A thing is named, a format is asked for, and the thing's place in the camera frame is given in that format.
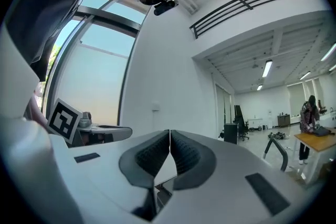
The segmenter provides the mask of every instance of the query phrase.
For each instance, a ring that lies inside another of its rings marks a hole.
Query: plaid shirt
[[[300,129],[302,133],[305,133],[307,130],[310,129],[309,126],[309,119],[311,114],[311,123],[313,126],[315,126],[315,121],[320,120],[320,113],[317,107],[315,107],[314,112],[310,112],[307,107],[308,102],[305,102],[301,108],[300,115],[301,115],[301,121],[300,121]]]

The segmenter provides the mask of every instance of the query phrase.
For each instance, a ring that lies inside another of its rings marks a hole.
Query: black camera
[[[163,2],[157,4],[154,10],[154,14],[156,16],[161,15],[162,13],[165,13],[167,10],[170,10],[174,7],[177,7],[179,5],[179,2],[177,0],[164,0]]]

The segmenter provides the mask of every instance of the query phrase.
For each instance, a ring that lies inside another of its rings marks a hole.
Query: black rectangular slot
[[[261,174],[255,173],[245,178],[273,216],[290,205]]]
[[[75,159],[76,163],[82,163],[82,162],[86,162],[86,161],[89,161],[91,159],[98,158],[98,157],[100,157],[99,154],[90,153],[90,154],[87,154],[87,155],[74,157],[74,159]]]

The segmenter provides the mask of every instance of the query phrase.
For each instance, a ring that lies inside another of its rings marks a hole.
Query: person in plaid shirt
[[[311,95],[308,102],[303,104],[300,114],[301,133],[312,133],[314,131],[315,125],[318,125],[316,121],[320,120],[320,114],[316,106],[315,96]],[[300,143],[299,164],[308,163],[308,155],[309,147],[306,147],[303,143]]]

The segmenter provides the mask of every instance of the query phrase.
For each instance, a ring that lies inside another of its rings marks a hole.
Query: cabinet
[[[278,116],[278,126],[285,127],[290,125],[290,116],[289,115],[281,115]]]
[[[252,119],[252,120],[248,120],[248,127],[249,128],[254,128],[254,129],[258,129],[259,126],[263,126],[262,121],[263,119]]]

